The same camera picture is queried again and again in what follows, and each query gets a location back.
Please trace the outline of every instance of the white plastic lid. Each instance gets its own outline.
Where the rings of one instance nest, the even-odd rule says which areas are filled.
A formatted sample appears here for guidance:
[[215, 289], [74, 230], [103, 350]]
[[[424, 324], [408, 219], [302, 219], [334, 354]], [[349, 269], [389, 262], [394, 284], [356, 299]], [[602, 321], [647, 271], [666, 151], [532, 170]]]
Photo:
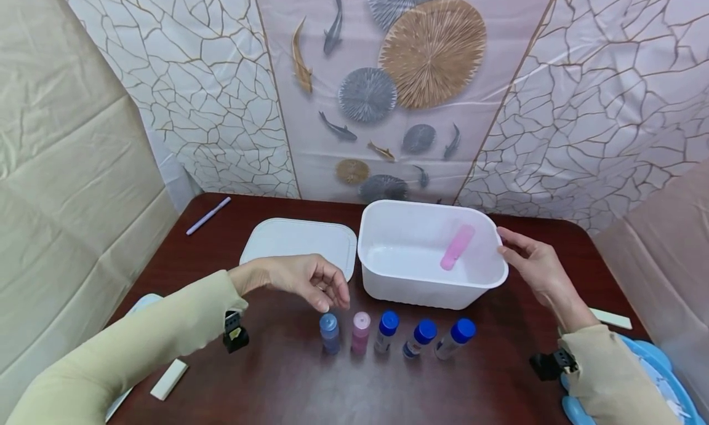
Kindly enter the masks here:
[[348, 226], [310, 220], [275, 217], [251, 232], [239, 265], [269, 256], [318, 253], [345, 273], [347, 282], [355, 271], [356, 235]]

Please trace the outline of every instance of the light blue bottle cap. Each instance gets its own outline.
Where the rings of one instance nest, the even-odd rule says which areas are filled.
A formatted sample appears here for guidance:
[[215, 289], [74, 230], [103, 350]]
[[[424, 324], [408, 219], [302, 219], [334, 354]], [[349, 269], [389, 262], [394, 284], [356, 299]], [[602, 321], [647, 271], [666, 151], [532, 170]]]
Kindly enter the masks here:
[[337, 328], [337, 318], [333, 313], [325, 313], [320, 318], [320, 329], [324, 332], [331, 332]]
[[436, 324], [429, 319], [422, 320], [414, 330], [414, 338], [419, 341], [421, 345], [429, 344], [436, 338], [437, 334], [438, 329], [436, 329]]
[[451, 338], [457, 344], [465, 344], [475, 336], [475, 331], [475, 324], [470, 319], [461, 317], [451, 328]]

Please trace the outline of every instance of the black clip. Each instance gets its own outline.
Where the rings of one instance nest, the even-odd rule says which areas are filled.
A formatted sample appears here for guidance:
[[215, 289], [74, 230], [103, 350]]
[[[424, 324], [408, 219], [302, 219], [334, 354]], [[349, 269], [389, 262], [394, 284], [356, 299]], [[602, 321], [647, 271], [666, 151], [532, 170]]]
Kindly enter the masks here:
[[249, 333], [241, 326], [241, 315], [238, 312], [226, 312], [222, 342], [229, 354], [249, 344]]
[[574, 356], [566, 350], [559, 349], [552, 354], [537, 354], [530, 357], [530, 365], [542, 381], [556, 380], [562, 373], [573, 373], [579, 369]]

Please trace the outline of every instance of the brown circular pattern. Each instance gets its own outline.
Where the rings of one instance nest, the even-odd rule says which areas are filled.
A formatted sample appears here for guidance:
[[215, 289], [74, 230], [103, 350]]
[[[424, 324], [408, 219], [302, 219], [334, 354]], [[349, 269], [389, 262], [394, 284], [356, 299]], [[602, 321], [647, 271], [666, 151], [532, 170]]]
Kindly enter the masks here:
[[369, 165], [356, 159], [341, 160], [335, 170], [337, 177], [346, 183], [362, 183], [369, 177]]
[[480, 13], [463, 0], [424, 2], [402, 14], [379, 51], [379, 65], [396, 84], [398, 103], [424, 109], [459, 94], [482, 62]]

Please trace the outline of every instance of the woman's left hand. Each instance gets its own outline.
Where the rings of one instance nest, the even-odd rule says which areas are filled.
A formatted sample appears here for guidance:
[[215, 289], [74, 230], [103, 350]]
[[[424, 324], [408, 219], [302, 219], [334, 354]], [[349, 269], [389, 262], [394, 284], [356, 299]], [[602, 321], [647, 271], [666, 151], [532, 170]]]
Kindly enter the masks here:
[[[350, 308], [345, 275], [320, 254], [259, 258], [229, 273], [240, 295], [268, 286], [302, 296], [322, 313], [330, 307]], [[238, 281], [240, 276], [244, 276], [243, 281]]]

